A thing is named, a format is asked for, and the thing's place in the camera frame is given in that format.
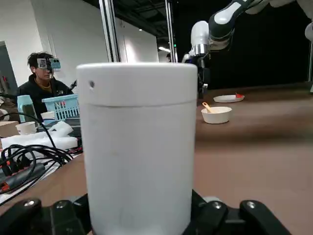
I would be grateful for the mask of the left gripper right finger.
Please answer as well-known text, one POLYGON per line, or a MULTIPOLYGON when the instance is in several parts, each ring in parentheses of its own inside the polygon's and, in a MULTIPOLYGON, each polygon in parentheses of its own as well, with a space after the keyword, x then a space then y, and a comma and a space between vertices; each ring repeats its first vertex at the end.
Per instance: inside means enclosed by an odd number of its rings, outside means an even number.
POLYGON ((256 200, 244 200, 238 208, 213 200, 206 202, 194 190, 191 221, 184 235, 291 235, 272 211, 256 200))

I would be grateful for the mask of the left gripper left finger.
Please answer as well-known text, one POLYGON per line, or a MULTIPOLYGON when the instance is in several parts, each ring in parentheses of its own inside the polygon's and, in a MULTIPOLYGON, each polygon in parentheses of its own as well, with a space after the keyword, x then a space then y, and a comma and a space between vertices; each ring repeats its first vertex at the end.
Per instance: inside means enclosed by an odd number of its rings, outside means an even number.
POLYGON ((88 195, 43 206, 38 198, 15 203, 0 216, 2 235, 87 235, 91 232, 88 195))

